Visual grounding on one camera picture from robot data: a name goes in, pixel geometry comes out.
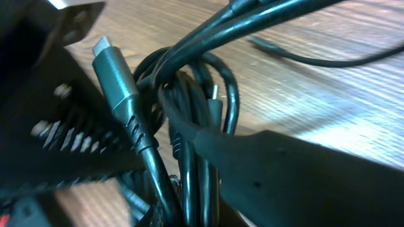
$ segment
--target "black device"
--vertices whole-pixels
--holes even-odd
[[[258,226],[402,226],[403,172],[271,131],[235,136],[237,82],[209,53],[338,2],[231,1],[173,47],[150,54],[133,73],[113,40],[102,37],[93,67],[104,96],[63,48],[84,37],[102,3],[1,3],[0,202],[15,204],[8,208],[10,224],[32,226],[33,216],[18,209],[29,204],[37,226],[70,226],[61,210],[50,208],[57,207],[51,193],[116,177],[133,226],[246,226],[237,211]],[[347,64],[305,59],[250,40],[323,67],[365,64],[403,50]],[[194,79],[179,70],[186,64]],[[223,128],[207,64],[225,81]],[[173,155],[187,176],[182,182],[167,175],[153,137],[166,117]]]

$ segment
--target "wooden table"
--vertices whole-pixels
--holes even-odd
[[[110,0],[90,34],[68,48],[98,85],[92,47],[101,35],[121,48],[133,70],[149,53],[176,43],[225,3]],[[256,35],[308,57],[359,58],[404,42],[404,2],[345,1]],[[326,69],[269,56],[244,38],[213,52],[239,83],[237,134],[270,129],[404,169],[403,54],[362,67]],[[217,75],[215,79],[225,100],[223,83]],[[157,138],[169,173],[178,174],[166,126]],[[78,226],[128,225],[114,182],[80,186],[60,192],[59,198]]]

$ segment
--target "wood grain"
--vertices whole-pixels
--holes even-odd
[[[97,84],[92,47],[101,35],[108,35],[122,49],[133,70],[149,53],[176,43],[225,3],[110,0],[88,36],[68,49]],[[404,42],[403,28],[403,1],[352,0],[256,35],[296,54],[344,60]],[[238,134],[270,129],[404,169],[403,54],[362,67],[325,69],[264,54],[243,38],[213,52],[235,72],[239,83]],[[215,79],[223,88],[216,74]],[[223,89],[221,97],[226,99]],[[166,126],[157,138],[169,173],[178,174]],[[114,182],[105,187],[80,186],[69,192],[81,201],[80,212],[66,208],[78,226],[128,225],[126,208]],[[105,214],[84,205],[88,200],[86,192],[98,188],[100,193],[115,190],[109,200],[101,195],[97,198],[99,204],[108,201],[119,210],[117,214]],[[60,193],[59,198],[71,207],[65,193]],[[94,216],[104,221],[91,222]]]

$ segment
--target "metal connector tip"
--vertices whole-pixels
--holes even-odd
[[[109,40],[109,38],[107,36],[103,36],[100,38],[100,40],[97,42],[97,44],[95,44],[94,48],[93,48],[93,53],[94,56],[98,56],[101,51],[103,51],[105,48],[107,47],[111,47],[111,41]]]
[[[218,95],[219,95],[219,85],[215,84],[213,85],[212,99],[217,99]]]

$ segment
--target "red object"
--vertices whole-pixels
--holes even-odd
[[[6,214],[0,216],[0,227],[7,227],[7,223],[10,220],[10,215]]]

